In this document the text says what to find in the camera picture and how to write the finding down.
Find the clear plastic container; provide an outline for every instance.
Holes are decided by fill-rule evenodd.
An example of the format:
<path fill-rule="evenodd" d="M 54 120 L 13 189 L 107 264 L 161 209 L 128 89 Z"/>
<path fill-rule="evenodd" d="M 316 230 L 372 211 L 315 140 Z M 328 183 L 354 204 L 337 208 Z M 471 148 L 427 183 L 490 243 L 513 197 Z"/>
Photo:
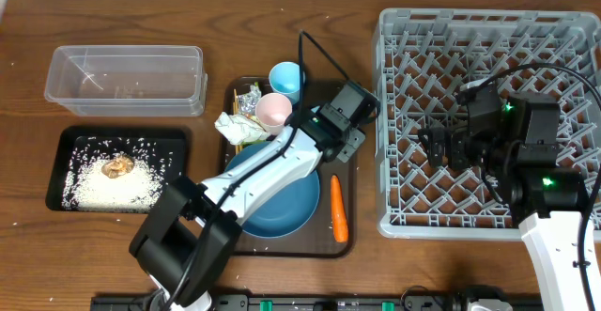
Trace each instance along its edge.
<path fill-rule="evenodd" d="M 203 53 L 191 46 L 63 46 L 47 101 L 78 116 L 192 117 L 205 110 Z"/>

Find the brown tray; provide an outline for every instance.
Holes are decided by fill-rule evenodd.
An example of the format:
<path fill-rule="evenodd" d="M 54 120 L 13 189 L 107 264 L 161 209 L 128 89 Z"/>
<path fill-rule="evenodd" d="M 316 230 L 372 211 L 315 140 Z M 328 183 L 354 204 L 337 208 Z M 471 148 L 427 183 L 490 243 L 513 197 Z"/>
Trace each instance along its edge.
<path fill-rule="evenodd" d="M 259 83 L 263 94 L 271 92 L 269 81 L 264 77 L 242 77 L 232 82 L 225 90 L 223 111 L 231 114 L 234 102 L 234 89 L 245 94 L 250 85 Z M 320 104 L 331 101 L 342 88 L 341 80 L 315 80 L 309 82 L 305 96 L 305 105 Z M 236 155 L 235 147 L 222 137 L 220 154 L 223 162 L 220 173 Z M 355 242 L 355 170 L 356 159 L 353 156 L 347 163 L 336 160 L 322 163 L 317 168 L 319 174 L 320 194 L 316 212 L 299 230 L 290 235 L 276 239 L 262 239 L 243 233 L 238 241 L 235 255 L 274 256 L 274 257 L 323 257 L 338 258 L 346 255 Z M 331 227 L 330 179 L 336 175 L 340 179 L 348 220 L 348 242 L 339 243 L 334 239 Z"/>

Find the dish rack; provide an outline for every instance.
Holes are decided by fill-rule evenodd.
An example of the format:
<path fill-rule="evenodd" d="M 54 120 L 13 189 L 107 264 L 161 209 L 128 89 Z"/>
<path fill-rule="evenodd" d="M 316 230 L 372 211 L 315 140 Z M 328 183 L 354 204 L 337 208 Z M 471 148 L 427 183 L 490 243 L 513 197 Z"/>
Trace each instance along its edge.
<path fill-rule="evenodd" d="M 601 24 L 592 13 L 404 9 L 381 12 L 373 36 L 373 85 L 382 101 L 376 125 L 378 230 L 389 238 L 518 241 L 509 209 L 490 196 L 480 169 L 430 167 L 417 139 L 426 126 L 466 118 L 454 92 L 521 64 L 547 62 L 601 83 Z M 592 189 L 600 170 L 599 109 L 582 83 L 555 70 L 523 70 L 498 82 L 550 94 L 561 106 L 557 163 L 572 166 Z M 490 179 L 496 186 L 494 178 Z M 601 203 L 593 211 L 601 241 Z"/>

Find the green light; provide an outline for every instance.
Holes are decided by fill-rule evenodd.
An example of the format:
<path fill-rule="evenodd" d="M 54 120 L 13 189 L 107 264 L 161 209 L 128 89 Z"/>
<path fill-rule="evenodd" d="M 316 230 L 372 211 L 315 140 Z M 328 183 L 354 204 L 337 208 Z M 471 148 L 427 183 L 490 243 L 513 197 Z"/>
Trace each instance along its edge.
<path fill-rule="evenodd" d="M 549 185 L 553 185 L 553 184 L 555 184 L 555 182 L 552 181 L 550 178 L 543 178 L 543 185 L 549 186 Z"/>

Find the plastic bin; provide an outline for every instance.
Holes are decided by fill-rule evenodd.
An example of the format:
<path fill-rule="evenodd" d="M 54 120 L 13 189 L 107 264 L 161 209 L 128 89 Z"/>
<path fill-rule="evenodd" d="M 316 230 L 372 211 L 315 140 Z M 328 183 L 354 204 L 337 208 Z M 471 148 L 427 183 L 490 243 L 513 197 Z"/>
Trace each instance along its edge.
<path fill-rule="evenodd" d="M 205 110 L 203 53 L 191 46 L 63 46 L 47 101 L 78 116 L 193 117 Z"/>
<path fill-rule="evenodd" d="M 455 91 L 516 65 L 557 63 L 601 84 L 599 19 L 586 12 L 393 8 L 380 14 L 372 45 L 372 81 L 385 105 L 376 125 L 380 233 L 519 241 L 509 209 L 490 197 L 480 169 L 456 173 L 429 166 L 417 131 L 464 121 Z M 580 171 L 590 192 L 601 171 L 600 115 L 582 83 L 554 70 L 526 70 L 497 85 L 502 97 L 532 91 L 557 99 L 557 164 Z M 592 220 L 594 239 L 601 241 L 601 203 Z"/>

